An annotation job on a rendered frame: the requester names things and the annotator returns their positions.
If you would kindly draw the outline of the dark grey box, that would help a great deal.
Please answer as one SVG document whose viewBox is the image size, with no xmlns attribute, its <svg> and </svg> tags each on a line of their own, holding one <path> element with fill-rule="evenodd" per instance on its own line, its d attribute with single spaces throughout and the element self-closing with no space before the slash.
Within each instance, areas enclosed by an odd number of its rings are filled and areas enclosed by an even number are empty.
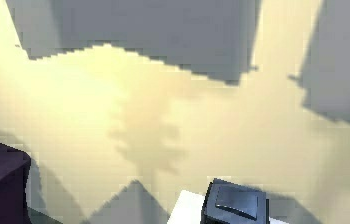
<svg viewBox="0 0 350 224">
<path fill-rule="evenodd" d="M 209 183 L 200 224 L 270 224 L 266 193 L 214 178 Z"/>
</svg>

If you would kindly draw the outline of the dark purple cabinet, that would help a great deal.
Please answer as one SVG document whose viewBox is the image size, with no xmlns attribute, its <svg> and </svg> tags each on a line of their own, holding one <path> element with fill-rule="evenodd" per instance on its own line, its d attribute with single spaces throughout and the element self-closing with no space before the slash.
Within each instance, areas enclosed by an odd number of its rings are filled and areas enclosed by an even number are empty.
<svg viewBox="0 0 350 224">
<path fill-rule="evenodd" d="M 30 156 L 0 143 L 0 224 L 31 224 L 26 202 Z"/>
</svg>

